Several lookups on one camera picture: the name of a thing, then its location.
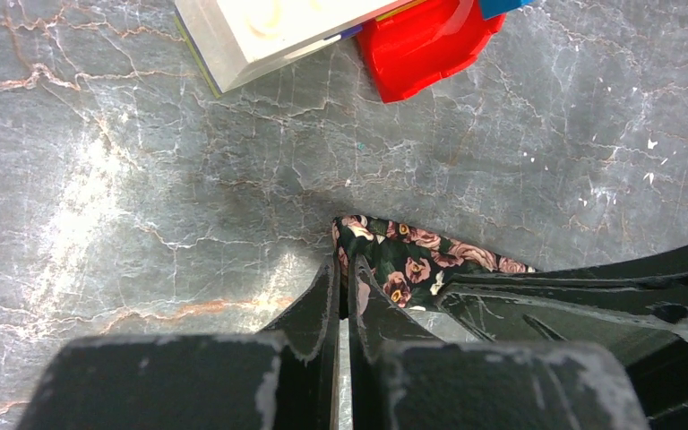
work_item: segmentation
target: red object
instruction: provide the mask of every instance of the red object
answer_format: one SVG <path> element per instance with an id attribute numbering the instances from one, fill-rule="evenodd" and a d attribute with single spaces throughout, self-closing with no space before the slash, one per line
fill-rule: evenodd
<path id="1" fill-rule="evenodd" d="M 412 97 L 476 61 L 505 16 L 484 21 L 480 2 L 471 2 L 427 0 L 364 25 L 357 42 L 381 100 Z"/>

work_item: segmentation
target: floral fabric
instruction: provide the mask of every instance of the floral fabric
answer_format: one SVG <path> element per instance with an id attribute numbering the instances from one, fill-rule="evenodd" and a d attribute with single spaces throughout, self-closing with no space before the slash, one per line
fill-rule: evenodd
<path id="1" fill-rule="evenodd" d="M 363 255 L 399 307 L 436 311 L 434 296 L 455 274 L 523 273 L 530 266 L 421 228 L 363 215 L 333 221 L 334 253 L 346 286 L 349 261 Z"/>

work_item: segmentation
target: marble floor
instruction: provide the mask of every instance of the marble floor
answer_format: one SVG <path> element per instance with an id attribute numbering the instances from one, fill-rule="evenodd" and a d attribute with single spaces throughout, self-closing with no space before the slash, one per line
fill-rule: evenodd
<path id="1" fill-rule="evenodd" d="M 0 0 L 0 428 L 70 339 L 258 329 L 350 212 L 542 269 L 688 244 L 688 2 L 537 0 L 385 106 L 351 41 L 215 99 L 168 0 Z"/>

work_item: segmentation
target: yellow strip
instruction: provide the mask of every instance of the yellow strip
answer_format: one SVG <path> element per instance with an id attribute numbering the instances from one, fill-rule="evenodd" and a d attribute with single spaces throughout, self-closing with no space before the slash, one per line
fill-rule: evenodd
<path id="1" fill-rule="evenodd" d="M 202 61 L 202 56 L 200 56 L 199 51 L 196 50 L 194 43 L 192 43 L 191 41 L 191 36 L 188 34 L 188 31 L 186 31 L 185 25 L 180 21 L 180 18 L 178 17 L 177 13 L 175 18 L 178 31 L 180 31 L 180 34 L 183 36 L 183 39 L 185 39 L 185 44 L 188 45 L 188 49 L 191 51 L 193 59 L 196 60 L 196 65 L 198 65 L 199 70 L 202 71 L 202 75 L 204 75 L 204 79 L 207 81 L 207 85 L 210 86 L 212 94 L 214 94 L 215 97 L 219 99 L 220 90 L 218 89 L 218 87 L 215 86 L 215 83 L 212 81 L 210 72 L 207 70 L 207 65 L 204 64 L 204 62 Z"/>
<path id="2" fill-rule="evenodd" d="M 389 12 L 387 12 L 387 13 L 385 13 L 385 14 L 383 14 L 383 15 L 377 16 L 377 17 L 375 18 L 375 20 L 376 20 L 376 21 L 383 21 L 383 20 L 385 20 L 386 18 L 391 18 L 392 16 L 396 15 L 397 13 L 407 11 L 409 8 L 411 8 L 411 7 L 413 7 L 413 6 L 417 6 L 417 5 L 421 4 L 421 3 L 423 3 L 424 1 L 425 1 L 425 0 L 415 0 L 415 1 L 412 2 L 412 3 L 405 4 L 405 5 L 403 5 L 403 6 L 398 7 L 397 9 L 390 10 Z"/>

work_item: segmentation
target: red tray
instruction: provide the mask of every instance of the red tray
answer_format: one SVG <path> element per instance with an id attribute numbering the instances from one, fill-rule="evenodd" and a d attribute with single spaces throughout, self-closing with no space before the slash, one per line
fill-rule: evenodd
<path id="1" fill-rule="evenodd" d="M 426 0 L 357 34 L 365 63 L 386 103 L 404 100 L 473 64 L 503 27 L 473 0 Z"/>

